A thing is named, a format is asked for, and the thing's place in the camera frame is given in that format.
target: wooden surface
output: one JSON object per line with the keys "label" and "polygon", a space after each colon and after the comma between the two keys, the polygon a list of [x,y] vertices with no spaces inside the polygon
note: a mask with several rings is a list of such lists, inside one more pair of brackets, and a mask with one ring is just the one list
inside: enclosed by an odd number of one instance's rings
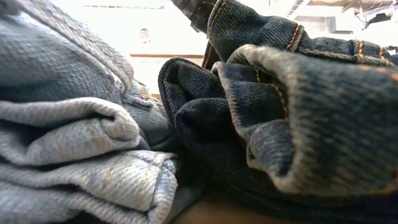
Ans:
{"label": "wooden surface", "polygon": [[251,211],[223,194],[209,194],[188,207],[173,224],[293,224]]}
{"label": "wooden surface", "polygon": [[[203,61],[202,58],[187,58],[187,55],[183,56],[185,59],[198,65],[201,65]],[[157,77],[163,64],[169,59],[168,57],[130,57],[134,68],[134,78],[145,83],[151,94],[159,94]]]}
{"label": "wooden surface", "polygon": [[160,97],[160,94],[158,94],[158,93],[153,93],[153,94],[151,94],[151,96],[154,97],[154,98],[157,98],[160,101],[162,101],[162,99]]}
{"label": "wooden surface", "polygon": [[130,57],[145,57],[145,58],[172,58],[172,57],[181,57],[188,59],[201,59],[203,60],[202,55],[195,54],[130,54]]}

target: seam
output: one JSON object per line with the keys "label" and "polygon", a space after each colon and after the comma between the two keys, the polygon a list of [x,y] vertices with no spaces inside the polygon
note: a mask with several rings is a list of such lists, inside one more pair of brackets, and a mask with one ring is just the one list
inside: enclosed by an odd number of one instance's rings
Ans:
{"label": "seam", "polygon": [[218,17],[220,16],[221,12],[223,11],[223,9],[224,9],[224,7],[225,7],[225,5],[226,5],[226,2],[227,2],[227,0],[224,0],[224,1],[223,1],[222,5],[220,6],[220,8],[219,8],[218,11],[217,11],[216,16],[214,17],[213,21],[212,21],[211,24],[210,24],[209,34],[208,34],[208,37],[209,37],[209,40],[210,40],[210,49],[209,49],[209,53],[207,54],[208,56],[207,56],[207,58],[206,58],[206,62],[205,62],[205,64],[204,64],[203,67],[206,67],[207,64],[208,64],[208,62],[209,62],[209,60],[210,60],[211,50],[212,50],[212,48],[213,48],[213,46],[212,46],[212,44],[211,44],[211,39],[210,39],[210,38],[211,38],[211,33],[213,32],[214,24],[216,23],[216,21],[217,21]]}
{"label": "seam", "polygon": [[81,34],[81,36],[85,39],[88,40],[90,42],[94,42],[93,40],[90,39],[90,37],[87,36],[87,34]]}
{"label": "seam", "polygon": [[[260,83],[260,74],[259,74],[259,70],[258,70],[258,69],[256,69],[256,80],[257,80],[258,83]],[[283,111],[284,111],[284,118],[287,118],[287,117],[289,116],[289,112],[288,112],[287,107],[286,107],[286,102],[285,102],[283,93],[282,93],[281,90],[280,90],[277,86],[275,86],[274,84],[271,84],[271,86],[272,86],[272,87],[275,89],[275,91],[278,93],[279,101],[280,101],[280,103],[281,103],[281,105],[282,105],[282,109],[283,109]]]}
{"label": "seam", "polygon": [[213,26],[215,22],[217,21],[218,17],[221,15],[221,12],[223,11],[225,5],[226,5],[227,0],[224,0],[220,8],[218,9],[217,15],[214,17],[214,20],[211,22],[210,28],[209,28],[209,40],[211,37],[211,33],[213,32]]}
{"label": "seam", "polygon": [[[95,127],[93,126],[94,122],[89,122],[88,125],[87,125],[88,130],[91,132],[91,134],[93,136],[96,135]],[[95,139],[93,139],[93,144],[94,144],[95,147],[100,148],[103,145],[103,141],[101,142],[101,138],[95,138]]]}
{"label": "seam", "polygon": [[390,61],[386,60],[383,56],[383,47],[380,45],[379,58],[386,62],[386,66],[390,65]]}
{"label": "seam", "polygon": [[65,153],[63,153],[57,142],[53,143],[53,147],[55,149],[55,152],[57,153],[57,156],[59,156],[60,159],[63,159],[65,157]]}
{"label": "seam", "polygon": [[212,50],[213,50],[213,46],[212,46],[212,44],[210,44],[209,52],[207,53],[206,62],[205,62],[205,64],[203,65],[203,68],[206,68],[207,64],[209,63],[209,61],[210,61],[210,56],[211,56],[211,54],[212,54]]}
{"label": "seam", "polygon": [[74,26],[73,24],[67,24],[67,26],[69,27],[69,29],[76,30],[76,31],[78,30],[77,27]]}
{"label": "seam", "polygon": [[361,58],[361,63],[364,63],[364,57],[363,57],[363,42],[362,40],[359,40],[359,49],[358,49],[358,54],[356,54],[355,56],[359,56]]}
{"label": "seam", "polygon": [[287,47],[286,47],[286,50],[289,50],[289,49],[290,49],[290,47],[291,47],[292,44],[293,44],[293,41],[296,39],[297,33],[299,32],[299,27],[300,27],[300,25],[297,24],[296,29],[294,30],[294,33],[293,33],[292,40],[290,40],[289,44],[288,44]]}
{"label": "seam", "polygon": [[113,176],[113,171],[116,165],[119,164],[120,160],[122,157],[118,157],[115,159],[115,161],[113,161],[111,163],[111,167],[106,171],[105,175],[104,175],[104,179],[102,181],[102,186],[101,186],[101,191],[104,194],[104,197],[107,197],[107,192],[105,192],[105,188],[110,185],[110,180]]}
{"label": "seam", "polygon": [[143,100],[148,100],[148,95],[145,91],[145,87],[140,84],[140,89],[141,89],[141,96]]}
{"label": "seam", "polygon": [[[149,171],[152,168],[151,164],[148,164],[147,168],[145,169],[145,175],[144,178],[141,180],[141,184],[140,186],[146,187],[147,181],[148,181],[148,175],[149,175]],[[137,198],[137,204],[140,205],[141,204],[141,200],[142,200],[142,196],[143,196],[144,192],[138,192],[138,198]]]}
{"label": "seam", "polygon": [[107,78],[106,79],[106,88],[105,88],[105,93],[104,96],[102,97],[103,99],[106,100],[106,98],[108,97],[109,94],[109,87],[111,86],[111,81]]}
{"label": "seam", "polygon": [[301,51],[301,53],[304,54],[304,55],[322,55],[322,56],[325,56],[325,57],[334,56],[334,57],[338,57],[338,58],[343,59],[343,60],[355,60],[356,57],[360,57],[359,54],[346,55],[346,54],[340,54],[340,53],[334,53],[334,52],[322,52],[322,51],[319,51],[319,50],[306,49],[306,48],[303,48],[303,47],[299,48],[298,51]]}

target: jeans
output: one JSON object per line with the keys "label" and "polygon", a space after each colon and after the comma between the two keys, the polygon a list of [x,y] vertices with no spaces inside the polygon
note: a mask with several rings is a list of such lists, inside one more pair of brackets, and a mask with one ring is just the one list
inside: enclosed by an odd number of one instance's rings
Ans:
{"label": "jeans", "polygon": [[0,1],[0,223],[165,223],[196,200],[162,104],[46,0]]}
{"label": "jeans", "polygon": [[184,145],[247,205],[315,223],[395,223],[398,70],[383,47],[218,1],[201,68],[159,89]]}

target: denim fabric texture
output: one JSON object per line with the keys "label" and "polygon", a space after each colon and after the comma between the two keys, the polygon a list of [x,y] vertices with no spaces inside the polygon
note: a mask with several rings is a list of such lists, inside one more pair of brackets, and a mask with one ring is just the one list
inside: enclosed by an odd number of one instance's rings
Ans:
{"label": "denim fabric texture", "polygon": [[165,110],[208,175],[284,219],[398,222],[398,70],[387,50],[310,39],[234,0],[216,3],[208,36],[204,68],[174,58],[159,75]]}
{"label": "denim fabric texture", "polygon": [[0,1],[0,223],[168,222],[202,186],[177,188],[164,114],[87,25],[50,1]]}

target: faded denim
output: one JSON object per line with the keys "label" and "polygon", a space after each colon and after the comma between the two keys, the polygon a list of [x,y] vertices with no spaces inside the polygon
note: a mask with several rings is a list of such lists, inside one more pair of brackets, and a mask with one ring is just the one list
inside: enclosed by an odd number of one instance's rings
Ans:
{"label": "faded denim", "polygon": [[165,223],[196,200],[161,103],[46,0],[0,1],[0,223]]}
{"label": "faded denim", "polygon": [[366,41],[310,39],[234,0],[216,3],[208,36],[207,69],[175,58],[159,75],[208,175],[283,219],[398,222],[396,58]]}

